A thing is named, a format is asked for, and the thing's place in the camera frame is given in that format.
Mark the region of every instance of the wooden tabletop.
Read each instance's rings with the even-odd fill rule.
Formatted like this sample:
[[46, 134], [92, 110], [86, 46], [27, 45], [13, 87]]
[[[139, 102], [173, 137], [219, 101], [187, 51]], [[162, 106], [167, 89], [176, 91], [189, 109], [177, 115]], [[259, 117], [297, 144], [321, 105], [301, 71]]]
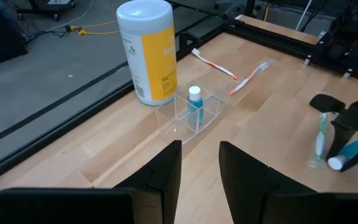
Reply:
[[[308, 42], [316, 37], [248, 17], [243, 21]], [[219, 175], [220, 141], [229, 141], [285, 175], [319, 192], [358, 192], [358, 166], [344, 173], [310, 168], [319, 114], [308, 103], [318, 93], [346, 103], [358, 100], [358, 80], [339, 75], [229, 34], [200, 51], [240, 77], [266, 58], [258, 74], [203, 132], [183, 146], [176, 223], [232, 223]], [[178, 62], [178, 84], [217, 72], [188, 55]], [[13, 186], [111, 188], [159, 153], [169, 142], [159, 136], [156, 107], [134, 92], [121, 98], [59, 140], [0, 176], [0, 190]], [[328, 129], [329, 142], [333, 129]]]

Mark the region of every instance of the wooden board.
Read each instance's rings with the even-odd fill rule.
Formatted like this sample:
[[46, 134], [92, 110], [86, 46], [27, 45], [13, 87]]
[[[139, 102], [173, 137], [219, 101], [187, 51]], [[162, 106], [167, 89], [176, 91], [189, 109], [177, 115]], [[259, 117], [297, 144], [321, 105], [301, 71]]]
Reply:
[[[311, 38], [266, 22], [242, 19], [275, 32]], [[358, 100], [358, 80], [350, 78], [343, 83], [339, 75], [329, 71], [302, 69], [301, 60], [229, 34], [219, 35], [200, 51], [240, 77], [266, 58], [273, 63], [231, 98], [214, 123], [183, 146], [176, 223], [232, 223], [219, 175], [220, 141], [233, 143], [319, 192], [358, 192], [358, 166], [345, 173], [309, 167], [319, 114], [308, 106], [321, 92], [346, 103]], [[178, 84], [183, 86], [213, 72], [218, 71], [188, 55], [178, 62]], [[126, 95], [0, 176], [0, 189], [115, 186], [168, 145], [158, 134], [155, 110], [140, 103], [134, 92]], [[332, 137], [329, 127], [327, 146]]]

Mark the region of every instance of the white cap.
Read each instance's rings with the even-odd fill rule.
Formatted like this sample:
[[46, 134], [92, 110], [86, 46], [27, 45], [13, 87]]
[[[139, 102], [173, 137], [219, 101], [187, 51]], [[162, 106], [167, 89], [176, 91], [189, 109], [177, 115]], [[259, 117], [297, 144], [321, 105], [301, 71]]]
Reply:
[[339, 155], [328, 159], [328, 165], [334, 170], [341, 170], [343, 165], [346, 163], [346, 156]]
[[192, 86], [189, 88], [189, 99], [191, 101], [198, 101], [201, 99], [201, 88], [198, 86]]

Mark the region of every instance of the gray floor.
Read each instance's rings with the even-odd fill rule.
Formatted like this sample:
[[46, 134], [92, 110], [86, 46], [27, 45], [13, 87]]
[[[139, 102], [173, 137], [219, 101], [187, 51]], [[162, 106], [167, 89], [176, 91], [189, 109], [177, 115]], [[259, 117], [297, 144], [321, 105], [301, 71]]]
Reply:
[[[73, 25], [85, 26], [116, 20], [116, 8], [126, 1], [94, 0], [89, 12]], [[225, 10], [224, 7], [213, 9], [213, 2], [209, 0], [177, 1], [219, 14]], [[13, 2], [23, 6], [27, 0]], [[61, 22], [42, 16], [26, 16], [26, 19], [34, 21], [40, 29], [47, 30], [79, 17], [87, 10], [90, 2], [91, 0], [76, 0], [76, 8], [62, 15]], [[203, 16], [204, 14], [189, 9], [177, 9], [174, 11], [175, 30], [180, 30]], [[295, 28], [299, 17], [299, 11], [272, 7], [268, 21]], [[328, 28], [330, 22], [330, 18], [318, 17], [306, 31], [318, 35]], [[213, 21], [202, 24], [195, 32], [202, 32], [201, 30], [210, 26], [214, 26]], [[118, 30], [117, 24], [92, 29], [94, 32], [114, 30]], [[119, 34], [80, 37], [72, 33], [61, 39], [47, 34], [31, 43], [28, 50], [28, 55], [0, 63], [0, 132], [126, 60]], [[130, 78], [128, 69], [124, 68], [0, 140], [0, 158], [58, 125]]]

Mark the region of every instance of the yellow label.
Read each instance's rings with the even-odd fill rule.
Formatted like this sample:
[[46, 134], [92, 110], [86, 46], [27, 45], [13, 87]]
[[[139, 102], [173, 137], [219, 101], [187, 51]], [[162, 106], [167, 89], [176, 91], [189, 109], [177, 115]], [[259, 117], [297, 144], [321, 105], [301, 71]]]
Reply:
[[177, 88], [173, 26], [154, 34], [142, 35], [142, 45], [152, 99], [158, 101], [172, 96]]

